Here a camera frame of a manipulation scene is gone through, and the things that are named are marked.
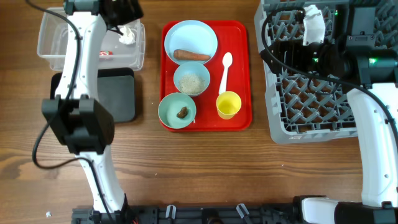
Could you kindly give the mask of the yellow plastic cup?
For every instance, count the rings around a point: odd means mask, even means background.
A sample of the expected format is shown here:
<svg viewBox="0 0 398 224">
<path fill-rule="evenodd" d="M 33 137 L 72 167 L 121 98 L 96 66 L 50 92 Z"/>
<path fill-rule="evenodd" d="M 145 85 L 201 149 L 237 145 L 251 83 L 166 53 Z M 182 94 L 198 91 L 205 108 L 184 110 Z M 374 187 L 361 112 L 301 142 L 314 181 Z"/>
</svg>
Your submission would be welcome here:
<svg viewBox="0 0 398 224">
<path fill-rule="evenodd" d="M 241 109 L 242 101 L 240 96 L 233 91 L 226 91 L 216 99 L 216 108 L 220 118 L 231 119 Z"/>
</svg>

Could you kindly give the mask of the brown food scrap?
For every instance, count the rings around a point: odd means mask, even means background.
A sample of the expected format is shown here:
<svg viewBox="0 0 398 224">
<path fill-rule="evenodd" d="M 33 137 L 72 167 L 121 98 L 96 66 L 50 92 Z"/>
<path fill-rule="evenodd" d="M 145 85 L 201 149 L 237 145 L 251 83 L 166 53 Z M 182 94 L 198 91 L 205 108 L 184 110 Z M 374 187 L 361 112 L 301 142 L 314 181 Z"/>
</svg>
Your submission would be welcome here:
<svg viewBox="0 0 398 224">
<path fill-rule="evenodd" d="M 184 119 L 188 114 L 188 108 L 184 106 L 181 110 L 177 113 L 177 117 L 180 119 Z"/>
</svg>

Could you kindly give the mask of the light blue rice bowl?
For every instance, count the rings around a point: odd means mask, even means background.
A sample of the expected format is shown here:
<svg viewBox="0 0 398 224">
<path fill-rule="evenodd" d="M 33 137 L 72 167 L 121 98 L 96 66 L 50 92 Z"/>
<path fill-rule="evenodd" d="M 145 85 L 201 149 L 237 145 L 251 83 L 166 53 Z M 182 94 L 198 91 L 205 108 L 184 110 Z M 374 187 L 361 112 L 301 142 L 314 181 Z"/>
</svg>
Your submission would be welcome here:
<svg viewBox="0 0 398 224">
<path fill-rule="evenodd" d="M 174 73 L 177 90 L 188 96 L 201 95 L 210 85 L 210 72 L 199 62 L 185 62 Z"/>
</svg>

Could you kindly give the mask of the green bowl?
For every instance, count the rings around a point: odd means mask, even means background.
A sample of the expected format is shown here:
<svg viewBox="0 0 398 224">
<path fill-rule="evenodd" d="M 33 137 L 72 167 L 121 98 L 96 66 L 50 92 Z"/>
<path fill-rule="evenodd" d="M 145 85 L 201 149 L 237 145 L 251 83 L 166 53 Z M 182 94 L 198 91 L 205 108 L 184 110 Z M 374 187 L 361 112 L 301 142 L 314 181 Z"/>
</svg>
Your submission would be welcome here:
<svg viewBox="0 0 398 224">
<path fill-rule="evenodd" d="M 177 115 L 186 108 L 186 116 Z M 197 107 L 193 99 L 184 93 L 171 93 L 164 97 L 158 107 L 158 115 L 162 124 L 172 129 L 182 129 L 193 123 L 197 115 Z"/>
</svg>

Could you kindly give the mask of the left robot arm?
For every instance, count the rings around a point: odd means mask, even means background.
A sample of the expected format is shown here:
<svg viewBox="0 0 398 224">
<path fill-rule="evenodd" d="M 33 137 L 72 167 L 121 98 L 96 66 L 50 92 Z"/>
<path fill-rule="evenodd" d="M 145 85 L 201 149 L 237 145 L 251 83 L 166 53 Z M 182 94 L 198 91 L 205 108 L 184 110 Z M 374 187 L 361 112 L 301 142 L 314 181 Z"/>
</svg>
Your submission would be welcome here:
<svg viewBox="0 0 398 224">
<path fill-rule="evenodd" d="M 48 9 L 67 23 L 69 37 L 62 79 L 42 113 L 60 144 L 79 161 L 88 179 L 97 217 L 121 217 L 129 210 L 111 158 L 114 119 L 98 98 L 98 66 L 107 31 L 140 19 L 138 1 L 65 1 L 64 14 Z"/>
</svg>

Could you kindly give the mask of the red snack wrapper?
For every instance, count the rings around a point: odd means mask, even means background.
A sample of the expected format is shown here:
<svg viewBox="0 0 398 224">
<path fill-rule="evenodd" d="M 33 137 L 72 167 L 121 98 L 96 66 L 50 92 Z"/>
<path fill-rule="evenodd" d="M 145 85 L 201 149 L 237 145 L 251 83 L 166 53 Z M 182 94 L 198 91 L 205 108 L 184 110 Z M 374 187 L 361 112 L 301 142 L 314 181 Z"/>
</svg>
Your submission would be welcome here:
<svg viewBox="0 0 398 224">
<path fill-rule="evenodd" d="M 100 56 L 100 57 L 107 57 L 107 56 L 109 56 L 109 55 L 113 55 L 113 52 L 112 52 L 112 51 L 104 51 L 104 50 L 102 50 L 102 51 L 99 53 L 99 56 Z"/>
</svg>

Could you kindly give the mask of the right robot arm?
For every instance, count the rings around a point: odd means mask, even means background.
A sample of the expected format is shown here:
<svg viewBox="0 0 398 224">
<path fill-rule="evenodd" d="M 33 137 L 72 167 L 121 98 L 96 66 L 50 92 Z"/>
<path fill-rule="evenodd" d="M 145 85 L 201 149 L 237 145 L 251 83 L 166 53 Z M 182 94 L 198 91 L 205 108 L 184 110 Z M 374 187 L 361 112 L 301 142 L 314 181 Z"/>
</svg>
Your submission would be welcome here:
<svg viewBox="0 0 398 224">
<path fill-rule="evenodd" d="M 278 144 L 357 137 L 360 202 L 301 195 L 263 223 L 397 222 L 397 2 L 261 1 L 254 16 Z"/>
</svg>

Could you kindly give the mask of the white rice pile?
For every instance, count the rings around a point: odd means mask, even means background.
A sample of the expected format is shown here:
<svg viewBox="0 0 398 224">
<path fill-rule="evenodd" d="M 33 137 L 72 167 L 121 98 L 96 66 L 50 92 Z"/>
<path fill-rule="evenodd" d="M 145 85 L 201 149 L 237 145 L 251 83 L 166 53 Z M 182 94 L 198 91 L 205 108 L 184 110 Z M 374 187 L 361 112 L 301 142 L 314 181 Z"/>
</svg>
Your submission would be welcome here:
<svg viewBox="0 0 398 224">
<path fill-rule="evenodd" d="M 205 81 L 197 74 L 185 74 L 178 81 L 179 90 L 187 95 L 197 95 L 205 89 Z"/>
</svg>

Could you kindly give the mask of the white tissue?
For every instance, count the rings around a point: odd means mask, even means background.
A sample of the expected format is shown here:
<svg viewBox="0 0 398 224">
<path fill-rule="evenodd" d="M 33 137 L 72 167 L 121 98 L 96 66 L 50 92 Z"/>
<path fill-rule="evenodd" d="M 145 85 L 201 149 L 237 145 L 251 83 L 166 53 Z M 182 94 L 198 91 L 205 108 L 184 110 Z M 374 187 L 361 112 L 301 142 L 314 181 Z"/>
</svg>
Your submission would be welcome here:
<svg viewBox="0 0 398 224">
<path fill-rule="evenodd" d="M 133 30 L 128 26 L 121 26 L 119 28 L 122 35 L 119 36 L 120 43 L 124 45 L 131 45 L 136 42 L 136 36 L 133 33 Z"/>
</svg>

